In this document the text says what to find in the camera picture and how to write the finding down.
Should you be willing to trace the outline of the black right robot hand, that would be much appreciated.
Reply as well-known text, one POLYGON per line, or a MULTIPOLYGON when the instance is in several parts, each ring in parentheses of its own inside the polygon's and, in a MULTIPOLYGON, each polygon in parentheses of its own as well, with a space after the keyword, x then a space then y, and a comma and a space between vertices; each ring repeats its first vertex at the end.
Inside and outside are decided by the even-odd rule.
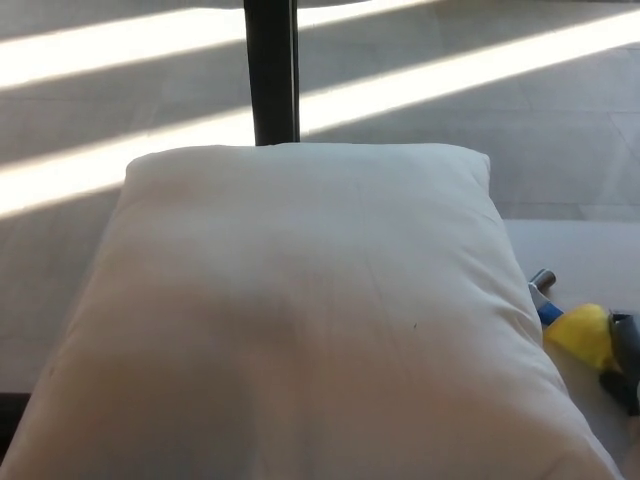
POLYGON ((599 375, 600 386, 631 417, 639 416, 639 314, 612 311, 609 334, 617 371, 599 375))

